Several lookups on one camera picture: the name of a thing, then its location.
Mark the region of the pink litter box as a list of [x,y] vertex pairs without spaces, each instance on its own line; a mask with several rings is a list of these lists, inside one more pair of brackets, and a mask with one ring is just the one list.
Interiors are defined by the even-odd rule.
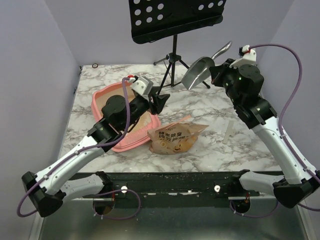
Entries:
[[[102,116],[102,108],[107,100],[113,95],[124,96],[123,86],[121,82],[110,84],[92,95],[91,110],[96,121],[99,121]],[[139,119],[133,130],[126,134],[112,150],[116,153],[125,152],[147,143],[150,138],[148,131],[157,128],[161,125],[161,121],[157,115],[152,115],[148,111],[145,112]]]

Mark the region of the metal litter scoop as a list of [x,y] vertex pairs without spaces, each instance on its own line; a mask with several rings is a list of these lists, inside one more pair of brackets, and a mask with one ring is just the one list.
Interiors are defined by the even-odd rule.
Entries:
[[211,76],[210,67],[214,67],[215,59],[224,54],[232,46],[232,41],[229,41],[221,49],[219,49],[212,57],[203,56],[197,59],[187,70],[181,79],[181,83],[187,90],[191,90],[200,83],[203,83]]

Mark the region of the orange cat litter bag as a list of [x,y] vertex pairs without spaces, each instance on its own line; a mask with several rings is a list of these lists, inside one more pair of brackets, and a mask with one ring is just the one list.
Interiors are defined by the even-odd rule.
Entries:
[[189,118],[188,115],[178,121],[148,130],[147,135],[151,140],[149,150],[160,155],[174,155],[190,150],[208,126],[190,122]]

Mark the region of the white bag sealing clip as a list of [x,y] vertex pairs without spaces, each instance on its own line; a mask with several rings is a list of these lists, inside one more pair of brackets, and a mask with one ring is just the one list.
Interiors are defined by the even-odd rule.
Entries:
[[228,143],[230,137],[233,137],[235,135],[235,131],[233,129],[233,126],[234,126],[234,122],[232,120],[230,120],[228,122],[227,129],[226,129],[226,132],[225,132],[225,135],[223,138],[223,142],[222,142],[224,145],[226,145]]

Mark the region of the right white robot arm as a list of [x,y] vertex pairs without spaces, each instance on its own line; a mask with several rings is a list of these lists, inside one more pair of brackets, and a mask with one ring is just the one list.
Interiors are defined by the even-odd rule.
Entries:
[[264,83],[260,70],[251,64],[233,68],[231,63],[228,59],[210,67],[211,83],[225,89],[238,117],[263,141],[282,170],[281,175],[268,175],[245,169],[235,176],[235,182],[244,190],[272,195],[291,209],[319,188],[315,178],[320,172],[303,159],[294,144],[287,145],[290,138],[279,127],[277,112],[260,96]]

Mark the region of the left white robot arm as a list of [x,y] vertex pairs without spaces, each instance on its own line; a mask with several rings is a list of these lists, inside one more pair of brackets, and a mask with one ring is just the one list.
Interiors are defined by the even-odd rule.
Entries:
[[109,187],[108,176],[97,172],[73,186],[68,180],[82,167],[102,156],[121,141],[130,125],[145,112],[161,113],[169,94],[152,93],[148,97],[136,94],[132,101],[121,95],[111,96],[102,108],[103,117],[87,135],[65,156],[37,173],[27,171],[22,177],[25,198],[29,198],[35,212],[42,218],[55,213],[64,202],[87,195],[101,195]]

